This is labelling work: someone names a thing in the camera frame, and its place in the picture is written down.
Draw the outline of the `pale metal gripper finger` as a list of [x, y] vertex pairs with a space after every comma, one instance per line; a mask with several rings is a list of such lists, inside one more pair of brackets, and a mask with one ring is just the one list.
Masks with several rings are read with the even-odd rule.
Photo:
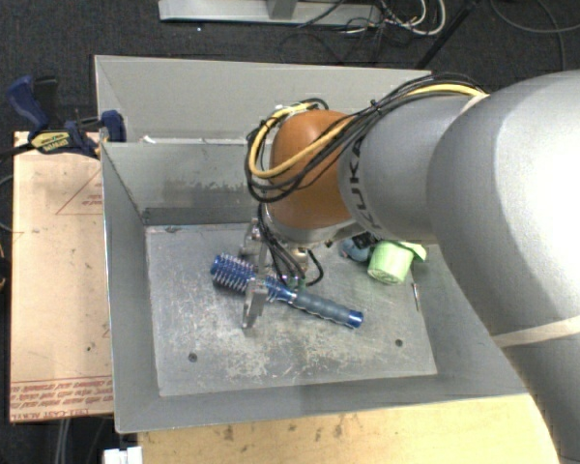
[[253, 218], [247, 226], [243, 243], [239, 249], [239, 256], [245, 260], [255, 260], [262, 248], [262, 236], [260, 224], [257, 218]]
[[261, 278], [252, 278], [247, 282], [246, 297], [243, 309], [242, 328], [251, 329], [262, 315], [268, 300], [268, 288]]

